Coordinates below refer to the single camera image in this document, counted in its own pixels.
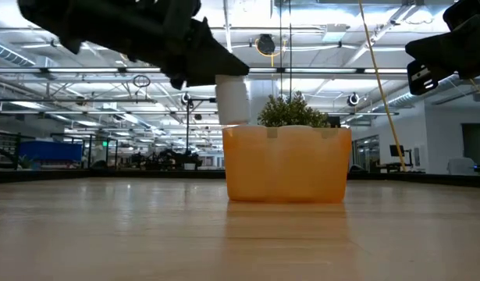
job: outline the plastic bin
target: plastic bin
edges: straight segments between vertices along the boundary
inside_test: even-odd
[[[235,126],[222,137],[229,199],[342,202],[350,130]]]

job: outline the yellow cable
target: yellow cable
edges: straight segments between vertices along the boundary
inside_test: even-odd
[[[279,50],[279,52],[277,54],[272,54],[272,55],[265,55],[265,54],[262,54],[261,50],[258,49],[258,39],[255,40],[255,49],[257,50],[257,52],[261,55],[263,55],[264,57],[270,57],[271,58],[271,67],[274,67],[274,57],[278,56],[279,54],[281,54],[283,52],[283,49],[286,47],[286,40],[283,41],[283,47],[281,50]]]
[[[477,84],[474,82],[474,80],[473,79],[469,79],[469,80],[471,81],[472,86],[474,86],[475,90],[480,94],[480,89],[479,87],[477,87]]]
[[[393,118],[390,116],[386,95],[384,94],[382,89],[382,82],[380,81],[379,68],[377,67],[377,62],[375,61],[375,54],[373,53],[372,41],[370,40],[370,34],[368,33],[368,26],[366,25],[366,20],[364,20],[363,2],[362,0],[358,0],[358,2],[359,2],[359,9],[361,11],[361,17],[363,18],[363,25],[364,25],[364,32],[366,33],[366,40],[368,42],[368,47],[370,48],[370,55],[372,55],[372,62],[373,62],[373,67],[375,68],[375,75],[377,76],[377,82],[379,83],[380,94],[382,95],[383,106],[387,112],[387,118],[389,119],[390,129],[393,131],[394,142],[396,143],[396,148],[397,148],[397,154],[399,154],[399,159],[401,160],[401,167],[403,167],[403,171],[406,172],[406,165],[404,164],[403,154],[401,153],[400,144],[397,139]]]

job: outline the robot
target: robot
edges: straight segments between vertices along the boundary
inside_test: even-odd
[[[412,94],[425,94],[454,73],[463,80],[480,76],[480,0],[456,2],[443,19],[449,33],[406,45],[406,53],[415,58],[407,66]]]
[[[24,18],[57,35],[74,54],[84,41],[160,67],[181,89],[214,85],[216,75],[246,76],[249,67],[192,19],[200,0],[18,0]]]

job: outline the potted plant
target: potted plant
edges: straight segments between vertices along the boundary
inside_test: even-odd
[[[328,114],[308,107],[300,91],[291,99],[280,95],[269,96],[268,103],[258,116],[258,123],[267,127],[311,126],[313,128],[329,128]]]
[[[350,130],[329,128],[328,114],[308,107],[300,92],[291,99],[270,96],[258,124],[222,132],[231,200],[343,200]]]
[[[34,160],[28,158],[26,155],[20,156],[19,161],[20,169],[22,170],[31,170]]]

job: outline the wooden floor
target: wooden floor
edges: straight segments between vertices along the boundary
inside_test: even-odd
[[[0,280],[480,280],[480,189],[349,182],[343,205],[223,180],[0,185]]]

